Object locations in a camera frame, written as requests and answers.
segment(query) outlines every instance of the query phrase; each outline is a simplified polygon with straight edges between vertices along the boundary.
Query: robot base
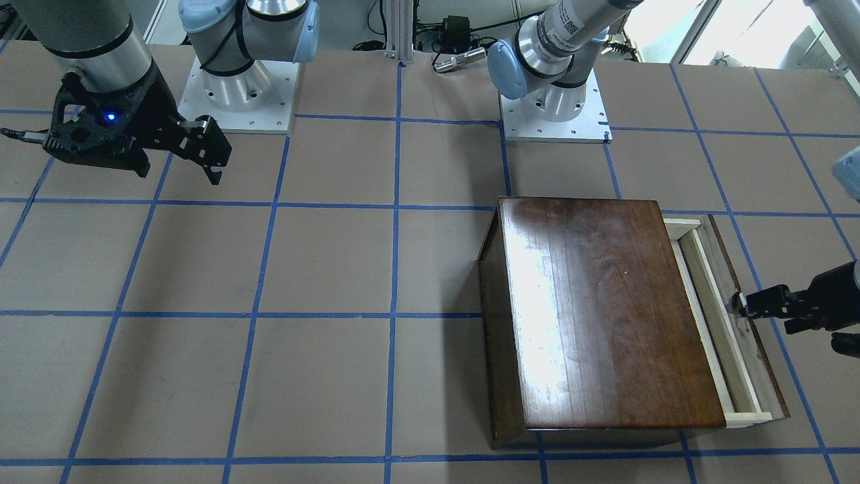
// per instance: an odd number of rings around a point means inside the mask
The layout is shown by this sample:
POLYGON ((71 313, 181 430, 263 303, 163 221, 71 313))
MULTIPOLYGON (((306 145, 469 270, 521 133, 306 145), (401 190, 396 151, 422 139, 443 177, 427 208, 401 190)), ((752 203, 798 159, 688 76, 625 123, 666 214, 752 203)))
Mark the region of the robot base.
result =
POLYGON ((580 115, 562 122, 546 121, 532 115, 523 104, 526 98, 513 101, 499 96, 502 120, 505 122, 505 139, 554 143, 603 143, 612 140, 594 71, 588 76, 587 93, 588 98, 582 105, 580 115))
POLYGON ((275 92, 259 109, 225 111, 210 102, 200 75, 200 60, 194 59, 188 82, 179 102, 179 113, 186 119, 210 115, 225 133, 289 134, 293 104, 298 87, 298 64, 263 60, 275 92))

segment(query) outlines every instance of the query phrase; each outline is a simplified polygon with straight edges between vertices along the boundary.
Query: wooden box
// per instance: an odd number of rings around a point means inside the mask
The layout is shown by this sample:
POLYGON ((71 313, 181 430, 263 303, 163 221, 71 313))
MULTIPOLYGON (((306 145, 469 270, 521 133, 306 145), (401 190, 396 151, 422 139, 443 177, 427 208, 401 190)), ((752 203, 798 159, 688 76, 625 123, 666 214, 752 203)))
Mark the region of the wooden box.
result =
POLYGON ((649 447, 788 416, 712 219, 501 198, 479 257, 493 448, 649 447))

